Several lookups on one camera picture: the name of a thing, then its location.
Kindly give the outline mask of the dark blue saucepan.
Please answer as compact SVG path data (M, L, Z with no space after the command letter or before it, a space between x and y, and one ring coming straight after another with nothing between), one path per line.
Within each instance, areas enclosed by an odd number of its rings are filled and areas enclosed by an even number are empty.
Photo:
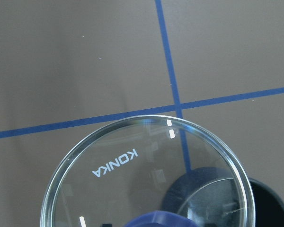
M284 227L284 202L267 185L249 180L257 227ZM161 209L194 221L199 227L236 227L239 224L237 189L227 170L201 167L180 176L167 190Z

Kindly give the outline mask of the glass lid with blue knob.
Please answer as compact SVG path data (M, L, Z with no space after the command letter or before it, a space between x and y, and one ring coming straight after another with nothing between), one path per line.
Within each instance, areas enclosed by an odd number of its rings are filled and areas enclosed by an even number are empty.
M192 122L142 115L80 141L53 174L42 227L253 227L249 179L232 150Z

